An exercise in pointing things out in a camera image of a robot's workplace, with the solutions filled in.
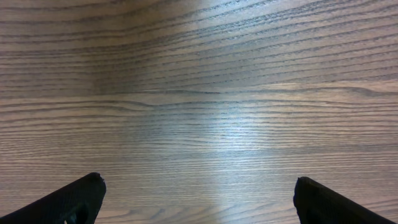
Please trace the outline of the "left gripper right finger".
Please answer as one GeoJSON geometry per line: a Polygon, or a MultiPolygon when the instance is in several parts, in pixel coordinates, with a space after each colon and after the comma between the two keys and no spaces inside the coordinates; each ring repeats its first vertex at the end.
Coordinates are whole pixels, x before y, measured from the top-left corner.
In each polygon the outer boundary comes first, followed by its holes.
{"type": "Polygon", "coordinates": [[[309,177],[297,179],[293,202],[301,224],[396,224],[309,177]]]}

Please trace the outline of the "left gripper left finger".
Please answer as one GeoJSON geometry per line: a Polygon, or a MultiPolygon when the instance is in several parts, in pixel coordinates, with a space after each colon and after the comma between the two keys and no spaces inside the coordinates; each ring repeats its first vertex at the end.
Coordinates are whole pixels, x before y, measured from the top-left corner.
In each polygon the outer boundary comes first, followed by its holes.
{"type": "Polygon", "coordinates": [[[92,172],[1,217],[1,224],[94,223],[105,194],[104,179],[92,172]]]}

